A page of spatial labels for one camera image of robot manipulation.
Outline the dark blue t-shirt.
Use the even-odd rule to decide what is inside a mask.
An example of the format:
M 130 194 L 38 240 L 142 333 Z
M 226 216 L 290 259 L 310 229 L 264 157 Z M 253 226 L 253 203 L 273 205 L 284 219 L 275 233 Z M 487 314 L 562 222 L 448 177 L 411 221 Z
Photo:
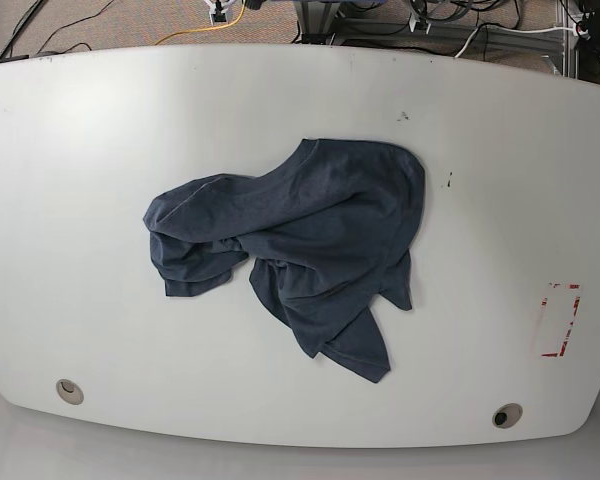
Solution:
M 143 219 L 150 259 L 170 297 L 204 294 L 251 260 L 256 297 L 307 356 L 375 383 L 390 361 L 370 304 L 412 306 L 425 186 L 402 147 L 305 139 L 263 176 L 218 174 L 157 196 Z

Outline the aluminium frame rail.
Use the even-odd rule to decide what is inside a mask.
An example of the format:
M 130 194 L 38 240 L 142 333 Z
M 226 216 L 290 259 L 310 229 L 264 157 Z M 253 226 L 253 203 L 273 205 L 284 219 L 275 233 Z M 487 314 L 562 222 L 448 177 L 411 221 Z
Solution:
M 495 22 L 460 25 L 460 17 L 471 11 L 470 1 L 448 20 L 433 22 L 409 9 L 409 17 L 398 23 L 355 17 L 355 7 L 343 1 L 297 1 L 294 10 L 303 44 L 363 43 L 422 51 L 427 45 L 449 46 L 457 57 L 472 47 L 566 55 L 572 26 L 558 25 L 536 30 L 507 28 Z

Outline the red tape rectangle marking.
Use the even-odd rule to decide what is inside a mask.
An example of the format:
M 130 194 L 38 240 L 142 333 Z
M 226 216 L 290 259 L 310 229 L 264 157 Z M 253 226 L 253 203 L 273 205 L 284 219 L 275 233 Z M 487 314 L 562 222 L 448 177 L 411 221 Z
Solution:
M 550 283 L 542 303 L 534 348 L 542 358 L 563 357 L 581 300 L 579 284 Z

